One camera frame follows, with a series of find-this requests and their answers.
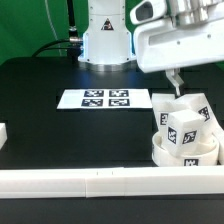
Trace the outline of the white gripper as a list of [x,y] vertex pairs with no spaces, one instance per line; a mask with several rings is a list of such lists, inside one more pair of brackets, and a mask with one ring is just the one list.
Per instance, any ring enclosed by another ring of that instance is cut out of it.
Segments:
[[224,15],[185,27],[173,27],[169,18],[150,22],[136,28],[134,45],[140,69],[166,70],[180,96],[184,81],[179,68],[224,60]]

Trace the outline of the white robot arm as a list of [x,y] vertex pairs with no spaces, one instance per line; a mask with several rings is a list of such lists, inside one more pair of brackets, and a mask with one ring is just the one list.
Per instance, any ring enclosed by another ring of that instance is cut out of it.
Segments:
[[142,0],[125,25],[125,0],[88,0],[81,65],[116,71],[136,62],[163,71],[176,89],[184,67],[224,61],[224,0]]

